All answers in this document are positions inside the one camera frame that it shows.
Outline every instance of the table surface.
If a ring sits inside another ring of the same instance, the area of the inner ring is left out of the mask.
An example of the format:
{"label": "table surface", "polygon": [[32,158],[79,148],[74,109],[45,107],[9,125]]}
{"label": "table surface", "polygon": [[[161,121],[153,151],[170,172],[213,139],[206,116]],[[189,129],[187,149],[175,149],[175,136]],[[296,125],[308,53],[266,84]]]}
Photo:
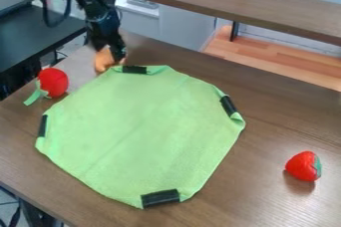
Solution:
{"label": "table surface", "polygon": [[[131,64],[166,64],[230,94],[247,126],[204,188],[180,204],[140,210],[105,198],[35,148],[42,113],[54,101],[22,102],[33,83],[0,103],[0,183],[46,212],[82,227],[323,226],[341,222],[340,94],[133,34]],[[93,79],[94,53],[82,48],[59,64],[70,91]],[[283,167],[297,152],[321,158],[316,183]]]}
{"label": "table surface", "polygon": [[[60,16],[50,12],[52,19]],[[43,21],[42,8],[29,6],[0,18],[0,74],[41,57],[85,32],[85,21],[69,17],[55,28]]]}
{"label": "table surface", "polygon": [[341,5],[321,0],[151,0],[341,46]]}

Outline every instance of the orange object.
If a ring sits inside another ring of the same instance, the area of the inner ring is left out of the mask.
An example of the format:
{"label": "orange object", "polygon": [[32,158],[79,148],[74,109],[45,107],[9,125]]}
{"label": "orange object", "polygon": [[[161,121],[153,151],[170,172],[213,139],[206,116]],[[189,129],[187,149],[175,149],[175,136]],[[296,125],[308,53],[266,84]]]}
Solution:
{"label": "orange object", "polygon": [[321,177],[321,162],[314,152],[303,151],[288,160],[285,170],[298,179],[312,182]]}
{"label": "orange object", "polygon": [[[125,58],[123,58],[120,61],[120,64],[123,64],[125,61]],[[115,63],[115,60],[112,56],[112,52],[109,48],[104,48],[101,51],[96,53],[95,56],[95,71],[96,73],[103,73],[105,72],[109,67],[117,65]]]}

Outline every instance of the wooden floor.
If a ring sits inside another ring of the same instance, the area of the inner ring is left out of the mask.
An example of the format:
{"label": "wooden floor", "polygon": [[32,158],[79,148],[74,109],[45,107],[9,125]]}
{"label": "wooden floor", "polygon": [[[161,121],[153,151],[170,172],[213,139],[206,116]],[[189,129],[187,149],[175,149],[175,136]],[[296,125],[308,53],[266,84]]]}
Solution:
{"label": "wooden floor", "polygon": [[237,37],[223,27],[204,52],[232,62],[341,92],[341,59],[274,43]]}

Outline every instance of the toy strawberry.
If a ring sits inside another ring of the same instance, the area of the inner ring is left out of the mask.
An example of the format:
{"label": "toy strawberry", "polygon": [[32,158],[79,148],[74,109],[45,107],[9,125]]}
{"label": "toy strawberry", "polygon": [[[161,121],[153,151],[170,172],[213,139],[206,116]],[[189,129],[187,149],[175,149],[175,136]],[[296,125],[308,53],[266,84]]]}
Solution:
{"label": "toy strawberry", "polygon": [[28,106],[41,96],[46,98],[60,97],[69,86],[68,76],[61,70],[48,68],[41,71],[36,82],[36,91],[25,101]]}
{"label": "toy strawberry", "polygon": [[294,177],[313,182],[321,176],[321,162],[312,151],[302,151],[285,164],[285,170]]}

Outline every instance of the strawberry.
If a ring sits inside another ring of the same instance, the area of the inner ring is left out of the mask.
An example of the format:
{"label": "strawberry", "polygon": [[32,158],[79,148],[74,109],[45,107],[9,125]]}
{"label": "strawberry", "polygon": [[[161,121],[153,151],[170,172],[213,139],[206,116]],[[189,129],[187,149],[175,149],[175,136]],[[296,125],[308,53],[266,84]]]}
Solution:
{"label": "strawberry", "polygon": [[302,151],[285,164],[285,170],[294,177],[313,182],[321,176],[321,162],[312,151]]}

